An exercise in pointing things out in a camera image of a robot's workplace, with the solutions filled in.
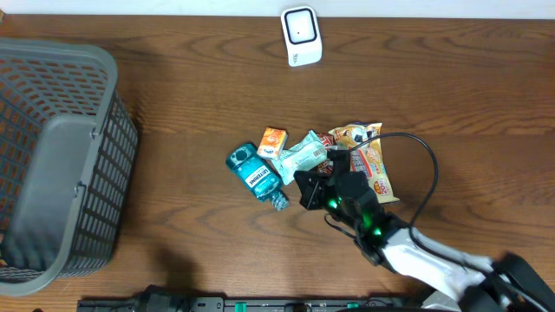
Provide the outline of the green wet wipes pack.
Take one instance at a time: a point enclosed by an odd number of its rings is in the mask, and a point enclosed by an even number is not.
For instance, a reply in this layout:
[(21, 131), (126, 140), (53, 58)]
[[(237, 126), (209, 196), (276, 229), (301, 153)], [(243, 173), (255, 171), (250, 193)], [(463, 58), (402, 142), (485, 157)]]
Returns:
[(324, 147), (317, 134), (310, 130), (301, 142), (283, 150), (272, 164), (285, 185), (294, 180), (296, 171), (309, 171), (326, 160)]

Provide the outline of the small orange box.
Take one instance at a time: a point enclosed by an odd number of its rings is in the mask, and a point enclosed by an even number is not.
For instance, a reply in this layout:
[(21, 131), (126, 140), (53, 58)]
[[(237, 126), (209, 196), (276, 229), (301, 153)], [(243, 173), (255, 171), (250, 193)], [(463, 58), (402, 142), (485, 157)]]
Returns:
[(258, 145), (257, 154), (263, 159), (278, 160), (288, 138), (283, 129), (267, 127)]

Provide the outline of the blue mouthwash bottle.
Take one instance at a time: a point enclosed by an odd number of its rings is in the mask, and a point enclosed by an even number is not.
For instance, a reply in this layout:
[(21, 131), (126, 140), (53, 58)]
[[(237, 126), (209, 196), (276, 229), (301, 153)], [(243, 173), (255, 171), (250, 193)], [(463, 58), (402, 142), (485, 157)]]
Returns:
[(269, 200), (277, 211), (289, 206), (289, 199), (282, 191), (282, 179), (258, 156), (252, 143), (245, 143), (231, 152), (225, 164), (260, 202)]

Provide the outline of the red chocolate bar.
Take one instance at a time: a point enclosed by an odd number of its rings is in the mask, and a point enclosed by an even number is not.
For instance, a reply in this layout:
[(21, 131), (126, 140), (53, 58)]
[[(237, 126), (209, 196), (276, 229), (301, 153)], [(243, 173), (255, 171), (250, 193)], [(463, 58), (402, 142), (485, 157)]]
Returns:
[[(325, 151), (324, 155), (327, 155), (328, 149), (335, 145), (334, 137), (329, 133), (318, 133), (317, 137), (320, 139), (321, 143), (323, 144), (324, 151)], [(329, 158), (326, 158), (325, 161), (323, 161), (317, 166), (317, 171), (319, 173), (328, 174), (332, 172), (332, 169), (333, 169), (333, 162), (329, 160)]]

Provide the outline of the orange snack bag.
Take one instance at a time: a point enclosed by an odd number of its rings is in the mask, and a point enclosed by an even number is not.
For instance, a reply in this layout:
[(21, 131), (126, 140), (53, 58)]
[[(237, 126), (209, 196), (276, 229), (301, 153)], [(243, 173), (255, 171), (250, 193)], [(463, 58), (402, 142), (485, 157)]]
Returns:
[[(379, 135), (381, 130), (382, 123), (362, 124), (357, 122), (343, 127), (335, 127), (329, 130), (328, 134), (333, 136), (337, 145), (352, 150), (364, 141)], [(352, 150), (350, 154), (351, 171), (365, 174), (369, 187), (376, 193), (380, 204), (399, 201), (393, 193), (386, 172), (379, 139)]]

